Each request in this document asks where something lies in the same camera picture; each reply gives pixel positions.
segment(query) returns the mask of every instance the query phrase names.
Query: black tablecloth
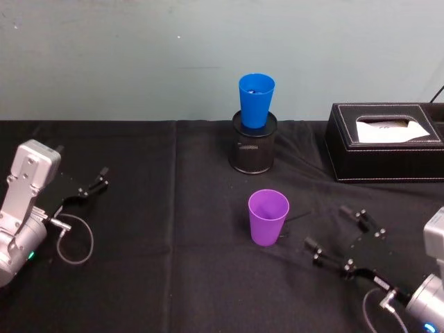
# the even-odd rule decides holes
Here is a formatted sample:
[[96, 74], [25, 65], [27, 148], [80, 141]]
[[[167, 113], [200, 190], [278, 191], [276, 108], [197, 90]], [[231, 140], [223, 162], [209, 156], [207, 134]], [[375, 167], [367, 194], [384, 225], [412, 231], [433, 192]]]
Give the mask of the black tablecloth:
[[[87, 182], [107, 166], [111, 182], [95, 203], [67, 210], [93, 229], [91, 260], [62, 262], [57, 230], [49, 230], [0, 291], [0, 332], [367, 332], [361, 301], [372, 285], [312, 266], [303, 239], [338, 251], [355, 235], [338, 206], [365, 208], [412, 266], [436, 272], [422, 228], [444, 188], [339, 184], [324, 130], [324, 122], [280, 122], [273, 168], [247, 176], [228, 163], [229, 121], [0, 122], [5, 179], [18, 144], [35, 138], [65, 147], [61, 171]], [[256, 246], [248, 229], [248, 197], [263, 188], [284, 193], [289, 218], [299, 216], [269, 248]], [[369, 304], [378, 332], [400, 332], [378, 297]]]

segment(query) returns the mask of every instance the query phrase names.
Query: wire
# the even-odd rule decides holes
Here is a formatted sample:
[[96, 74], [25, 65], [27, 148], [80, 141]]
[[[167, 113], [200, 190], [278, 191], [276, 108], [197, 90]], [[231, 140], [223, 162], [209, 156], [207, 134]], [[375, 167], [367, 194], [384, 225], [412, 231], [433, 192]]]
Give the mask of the wire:
[[436, 99], [436, 97], [439, 96], [439, 94], [444, 90], [444, 86], [441, 87], [441, 89], [438, 90], [438, 92], [436, 93], [435, 96], [433, 96], [433, 98], [431, 99], [430, 103], [433, 103]]
[[377, 333], [377, 330], [375, 330], [375, 328], [372, 325], [372, 322], [370, 321], [370, 319], [368, 318], [368, 314], [367, 314], [367, 300], [368, 297], [374, 293], [375, 291], [379, 291], [378, 288], [374, 288], [372, 290], [370, 290], [365, 296], [364, 299], [362, 301], [362, 313], [364, 314], [364, 319], [366, 320], [367, 326], [368, 328], [370, 328], [370, 331], [372, 331], [372, 333]]
[[59, 214], [58, 216], [65, 216], [65, 217], [69, 217], [71, 219], [76, 219], [77, 221], [80, 221], [81, 223], [83, 223], [83, 225], [87, 228], [89, 235], [91, 237], [91, 247], [89, 248], [89, 252], [88, 255], [82, 259], [82, 260], [78, 260], [78, 261], [72, 261], [67, 259], [62, 252], [60, 251], [60, 243], [62, 241], [63, 235], [60, 235], [59, 239], [57, 240], [57, 254], [59, 255], [59, 257], [66, 263], [71, 264], [71, 265], [81, 265], [84, 264], [92, 255], [92, 251], [94, 249], [94, 236], [92, 234], [92, 230], [89, 227], [88, 223], [86, 223], [84, 220], [82, 220], [80, 217], [76, 216], [76, 215], [71, 215], [71, 214]]
[[[368, 298], [370, 297], [370, 295], [372, 293], [374, 293], [375, 291], [379, 291], [378, 288], [374, 288], [371, 289], [365, 296], [364, 299], [362, 301], [362, 313], [364, 314], [364, 319], [366, 321], [366, 324], [368, 326], [368, 328], [370, 328], [370, 331], [372, 331], [372, 333], [377, 333], [377, 330], [373, 327], [373, 324], [371, 323], [368, 314], [367, 314], [367, 301]], [[395, 312], [390, 312], [398, 321], [398, 323], [401, 325], [402, 331], [404, 331], [404, 333], [409, 333], [406, 325], [404, 324], [404, 322], [402, 321], [400, 315], [395, 311]]]

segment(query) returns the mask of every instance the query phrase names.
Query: mesh pen holder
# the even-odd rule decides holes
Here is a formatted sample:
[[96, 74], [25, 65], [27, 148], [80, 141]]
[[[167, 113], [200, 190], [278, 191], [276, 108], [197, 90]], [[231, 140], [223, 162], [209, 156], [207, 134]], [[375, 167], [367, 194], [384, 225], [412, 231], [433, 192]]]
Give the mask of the mesh pen holder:
[[241, 112], [233, 116], [236, 137], [230, 154], [230, 164], [237, 171], [255, 175], [268, 171], [273, 166], [276, 117], [269, 112], [262, 128], [252, 129], [242, 125]]

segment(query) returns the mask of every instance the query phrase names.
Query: white tissue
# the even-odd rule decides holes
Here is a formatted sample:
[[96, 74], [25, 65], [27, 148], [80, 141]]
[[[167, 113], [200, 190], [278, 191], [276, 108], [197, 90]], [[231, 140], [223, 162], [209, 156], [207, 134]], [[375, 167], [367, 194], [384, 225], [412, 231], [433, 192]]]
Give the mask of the white tissue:
[[360, 143], [381, 144], [407, 142], [429, 133], [416, 121], [380, 121], [377, 123], [356, 122]]

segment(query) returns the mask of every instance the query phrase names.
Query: black leather tissue box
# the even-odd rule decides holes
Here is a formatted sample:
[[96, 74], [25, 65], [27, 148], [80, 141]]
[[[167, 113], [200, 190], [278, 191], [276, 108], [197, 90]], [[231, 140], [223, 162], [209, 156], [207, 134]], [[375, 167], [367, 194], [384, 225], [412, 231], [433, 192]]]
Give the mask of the black leather tissue box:
[[[444, 181], [444, 143], [429, 109], [426, 103], [333, 104], [325, 143], [336, 179], [339, 182]], [[358, 134], [357, 121], [375, 128], [382, 121], [405, 123], [405, 127], [415, 121], [429, 134], [398, 143], [361, 142], [362, 131]]]

